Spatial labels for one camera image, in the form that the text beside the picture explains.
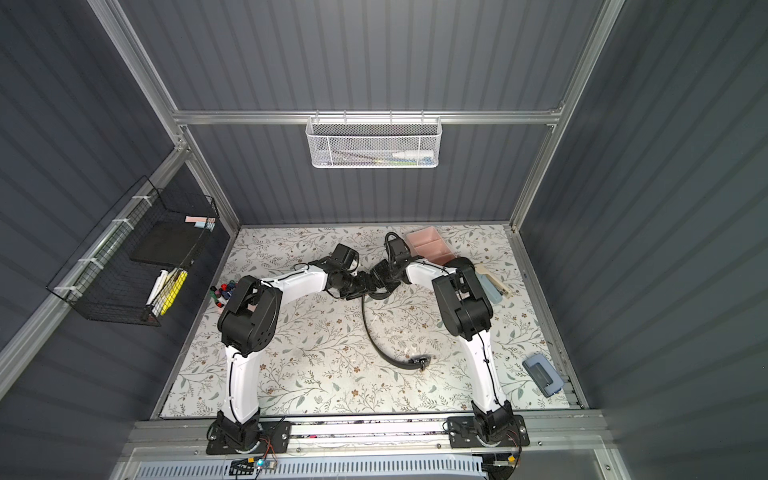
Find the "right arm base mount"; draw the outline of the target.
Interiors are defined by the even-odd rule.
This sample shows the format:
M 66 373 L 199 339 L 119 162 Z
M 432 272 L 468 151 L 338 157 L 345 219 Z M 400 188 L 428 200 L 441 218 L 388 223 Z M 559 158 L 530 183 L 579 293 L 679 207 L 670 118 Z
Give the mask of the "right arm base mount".
M 521 415 L 491 420 L 488 424 L 469 415 L 450 416 L 442 423 L 453 449 L 528 447 L 530 438 Z

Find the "long black leather belt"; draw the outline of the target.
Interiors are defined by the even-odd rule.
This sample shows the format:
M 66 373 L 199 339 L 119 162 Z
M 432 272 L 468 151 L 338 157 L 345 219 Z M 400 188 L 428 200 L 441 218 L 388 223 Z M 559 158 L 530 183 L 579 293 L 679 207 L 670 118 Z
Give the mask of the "long black leather belt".
M 456 257 L 446 262 L 444 266 L 446 268 L 450 267 L 450 268 L 456 268 L 456 269 L 462 269 L 462 268 L 474 269 L 475 268 L 473 262 L 466 257 Z

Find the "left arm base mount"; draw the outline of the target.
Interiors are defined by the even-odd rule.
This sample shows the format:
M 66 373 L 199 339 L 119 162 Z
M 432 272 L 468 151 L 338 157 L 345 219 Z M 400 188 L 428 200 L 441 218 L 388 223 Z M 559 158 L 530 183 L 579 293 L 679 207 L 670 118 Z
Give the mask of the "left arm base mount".
M 287 420 L 262 422 L 251 420 L 238 424 L 218 417 L 206 432 L 207 455 L 286 453 L 292 423 Z

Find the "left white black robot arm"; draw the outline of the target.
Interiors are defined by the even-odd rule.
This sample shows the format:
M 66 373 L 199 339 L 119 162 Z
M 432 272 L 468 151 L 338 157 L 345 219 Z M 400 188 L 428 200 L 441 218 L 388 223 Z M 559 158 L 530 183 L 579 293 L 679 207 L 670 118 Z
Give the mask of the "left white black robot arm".
M 221 413 L 229 423 L 241 426 L 258 419 L 261 356 L 275 336 L 281 308 L 330 290 L 356 293 L 358 264 L 359 253 L 339 244 L 330 255 L 300 264 L 290 273 L 265 279 L 241 277 L 217 322 L 227 360 Z

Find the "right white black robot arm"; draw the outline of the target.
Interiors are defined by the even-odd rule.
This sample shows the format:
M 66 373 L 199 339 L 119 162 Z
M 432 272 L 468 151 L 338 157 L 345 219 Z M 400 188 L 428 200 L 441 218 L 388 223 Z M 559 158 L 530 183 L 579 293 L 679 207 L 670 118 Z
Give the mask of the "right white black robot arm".
M 384 284 L 419 285 L 433 290 L 443 326 L 465 354 L 472 387 L 475 431 L 491 442 L 514 424 L 511 402 L 504 394 L 493 359 L 491 320 L 493 307 L 472 262 L 456 258 L 447 266 L 411 254 L 405 240 L 394 232 L 385 235 L 387 259 L 375 273 Z

